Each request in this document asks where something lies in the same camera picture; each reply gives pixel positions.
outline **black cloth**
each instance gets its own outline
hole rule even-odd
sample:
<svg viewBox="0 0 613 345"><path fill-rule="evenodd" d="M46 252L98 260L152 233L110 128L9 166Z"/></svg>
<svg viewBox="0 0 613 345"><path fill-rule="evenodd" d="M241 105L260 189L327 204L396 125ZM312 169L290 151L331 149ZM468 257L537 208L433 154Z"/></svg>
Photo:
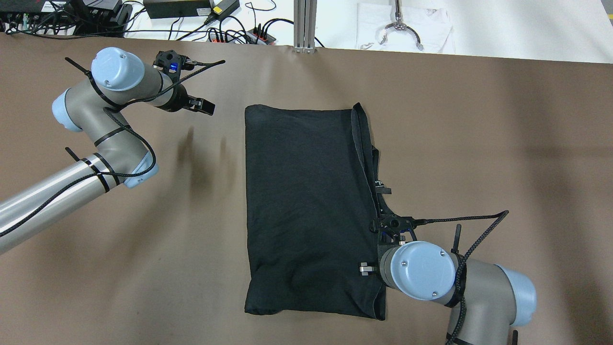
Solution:
<svg viewBox="0 0 613 345"><path fill-rule="evenodd" d="M373 147L360 104L347 110L245 110L245 312L335 312L385 319L377 262Z"/></svg>

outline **metal post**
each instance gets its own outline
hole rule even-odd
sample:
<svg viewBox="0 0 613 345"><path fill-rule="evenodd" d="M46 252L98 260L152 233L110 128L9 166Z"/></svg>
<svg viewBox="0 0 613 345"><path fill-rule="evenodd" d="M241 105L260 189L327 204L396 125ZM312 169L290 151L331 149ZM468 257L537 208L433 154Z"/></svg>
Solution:
<svg viewBox="0 0 613 345"><path fill-rule="evenodd" d="M294 51L315 52L317 0L294 0Z"/></svg>

